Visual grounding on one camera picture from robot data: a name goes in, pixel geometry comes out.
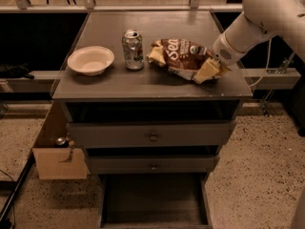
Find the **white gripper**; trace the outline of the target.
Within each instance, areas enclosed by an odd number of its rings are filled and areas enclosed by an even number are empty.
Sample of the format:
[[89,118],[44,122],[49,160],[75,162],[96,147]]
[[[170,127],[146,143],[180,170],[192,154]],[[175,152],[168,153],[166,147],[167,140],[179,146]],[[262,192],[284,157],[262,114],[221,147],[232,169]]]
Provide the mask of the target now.
[[[233,65],[244,56],[243,52],[237,51],[229,44],[225,33],[221,33],[213,42],[212,51],[213,56],[223,65]],[[223,75],[231,70],[228,66],[220,66],[220,62],[216,59],[208,58],[202,64],[201,68],[193,77],[195,83],[201,84],[218,73]]]

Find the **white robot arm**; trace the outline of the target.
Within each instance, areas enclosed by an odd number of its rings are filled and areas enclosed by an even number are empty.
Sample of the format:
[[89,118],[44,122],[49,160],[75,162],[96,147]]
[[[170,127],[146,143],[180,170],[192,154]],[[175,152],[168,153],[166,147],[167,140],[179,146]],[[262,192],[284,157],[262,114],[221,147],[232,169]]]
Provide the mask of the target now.
[[[304,53],[304,7],[297,0],[244,0],[248,20]],[[207,182],[214,229],[304,229],[305,140],[283,110],[237,118]]]

